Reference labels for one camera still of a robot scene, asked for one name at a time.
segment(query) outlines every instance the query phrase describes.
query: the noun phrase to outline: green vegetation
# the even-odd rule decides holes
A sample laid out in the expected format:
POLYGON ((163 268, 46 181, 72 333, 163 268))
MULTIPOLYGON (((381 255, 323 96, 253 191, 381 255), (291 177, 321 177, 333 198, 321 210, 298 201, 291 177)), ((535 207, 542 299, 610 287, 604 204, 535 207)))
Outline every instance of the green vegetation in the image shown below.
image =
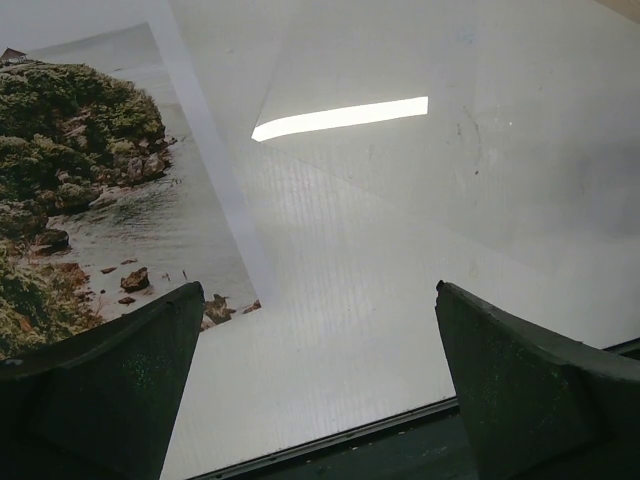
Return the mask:
POLYGON ((80 267, 32 263, 29 246, 53 238, 49 216, 89 208, 104 186, 161 176, 167 146, 157 106, 131 82, 86 65, 0 69, 0 358, 101 322, 80 267))
POLYGON ((100 323, 76 290, 77 264, 29 265, 0 243, 0 359, 59 342, 100 323))
POLYGON ((140 183, 130 163, 166 148, 153 99, 86 65, 7 69, 0 98, 0 203, 37 200, 49 214, 86 208, 92 185, 140 183))

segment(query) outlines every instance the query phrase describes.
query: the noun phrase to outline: boulder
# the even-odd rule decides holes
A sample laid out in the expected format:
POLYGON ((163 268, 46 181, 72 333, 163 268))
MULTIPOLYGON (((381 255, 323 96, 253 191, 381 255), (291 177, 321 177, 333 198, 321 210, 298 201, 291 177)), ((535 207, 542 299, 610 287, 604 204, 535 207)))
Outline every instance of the boulder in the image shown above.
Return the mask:
POLYGON ((159 138, 158 140, 156 140, 156 145, 160 148, 167 148, 176 143, 178 143, 178 140, 171 135, 165 135, 164 138, 159 138))
POLYGON ((151 180, 162 176, 165 164, 157 153, 150 155, 142 167, 142 176, 145 180, 151 180))
POLYGON ((262 308, 262 305, 260 305, 260 300, 256 300, 255 302, 253 302, 253 305, 251 305, 249 308, 245 308, 242 313, 245 314, 255 312, 259 308, 262 308))
POLYGON ((106 184, 109 187, 113 187, 118 184, 118 180, 120 179, 120 169, 118 168, 104 168, 100 172, 98 176, 98 182, 102 184, 106 184))
POLYGON ((61 129, 65 132, 64 136, 67 137, 65 144, 72 146, 76 150, 86 150, 89 146, 87 139, 87 125, 85 120, 91 116, 90 109, 86 107, 82 109, 82 115, 70 118, 62 125, 61 129))
POLYGON ((23 333, 29 333, 33 330, 33 327, 29 322, 29 317, 26 315, 18 314, 18 323, 20 324, 20 330, 22 330, 23 333))
POLYGON ((128 277, 123 277, 120 280, 120 287, 122 287, 122 289, 127 293, 144 290, 149 285, 150 283, 149 274, 147 273, 147 267, 142 267, 140 270, 136 270, 128 277))
POLYGON ((204 314, 216 325, 231 320, 233 313, 236 311, 227 306, 227 297, 214 294, 213 301, 204 302, 204 314))
POLYGON ((89 208, 100 197, 100 190, 90 185, 65 183, 56 192, 56 207, 63 212, 74 213, 89 208))
POLYGON ((57 177, 60 183, 68 183, 69 180, 71 180, 71 175, 69 175, 69 172, 58 172, 57 177))
POLYGON ((55 253, 69 246, 69 234, 57 228, 47 228, 36 237, 36 246, 42 253, 55 253))
POLYGON ((102 195, 95 202, 91 202, 89 204, 89 208, 92 210, 100 210, 103 208, 110 207, 114 203, 118 202, 118 197, 115 195, 102 195))
POLYGON ((114 155, 113 167, 119 168, 120 170, 127 170, 129 168, 129 160, 131 160, 131 155, 114 155))
POLYGON ((80 288, 91 278, 77 263, 57 263, 53 268, 64 275, 75 288, 80 288))
POLYGON ((94 165, 91 167, 91 180, 97 183, 103 183, 105 179, 105 167, 102 165, 94 165))
POLYGON ((142 180, 143 164, 139 157, 134 157, 129 160, 127 167, 127 177, 131 183, 137 183, 142 180))

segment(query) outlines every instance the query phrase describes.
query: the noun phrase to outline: white surface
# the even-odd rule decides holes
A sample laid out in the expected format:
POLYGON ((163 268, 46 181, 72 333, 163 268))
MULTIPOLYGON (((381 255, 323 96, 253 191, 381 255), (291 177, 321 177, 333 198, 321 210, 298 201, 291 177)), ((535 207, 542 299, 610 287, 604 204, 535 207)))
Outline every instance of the white surface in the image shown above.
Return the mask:
POLYGON ((281 302, 202 337, 164 479, 453 395, 441 278, 599 347, 640 336, 637 25, 582 0, 170 1, 281 302), (423 95, 424 117, 250 140, 423 95))
POLYGON ((169 4, 164 1, 147 0, 145 6, 148 7, 146 12, 149 26, 154 32, 158 49, 175 85, 178 100, 193 132, 193 138, 200 150, 229 229, 261 304, 269 307, 279 298, 272 269, 256 235, 245 198, 238 188, 227 148, 211 114, 206 108, 202 108, 206 100, 199 88, 169 4))

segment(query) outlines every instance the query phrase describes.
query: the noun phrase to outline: scratch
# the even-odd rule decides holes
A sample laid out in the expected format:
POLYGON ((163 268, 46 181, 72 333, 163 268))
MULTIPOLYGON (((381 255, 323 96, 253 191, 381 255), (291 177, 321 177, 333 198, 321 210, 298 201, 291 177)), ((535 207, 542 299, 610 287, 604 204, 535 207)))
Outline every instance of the scratch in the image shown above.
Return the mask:
POLYGON ((467 107, 463 105, 462 108, 464 110, 464 113, 467 114, 467 117, 469 117, 469 120, 473 122, 473 127, 475 128, 476 135, 478 136, 478 158, 476 159, 477 166, 480 163, 480 160, 482 160, 482 135, 480 135, 480 126, 478 125, 478 122, 476 122, 476 120, 473 118, 467 107))

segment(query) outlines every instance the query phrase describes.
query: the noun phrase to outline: printed photo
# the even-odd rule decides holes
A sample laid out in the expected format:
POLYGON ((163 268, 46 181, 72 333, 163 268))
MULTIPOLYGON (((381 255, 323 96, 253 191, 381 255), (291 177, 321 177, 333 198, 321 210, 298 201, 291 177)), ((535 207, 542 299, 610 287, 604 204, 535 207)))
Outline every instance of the printed photo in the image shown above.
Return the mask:
POLYGON ((204 334, 260 308, 149 26, 36 49, 38 29, 13 34, 0 35, 0 359, 190 281, 204 334))

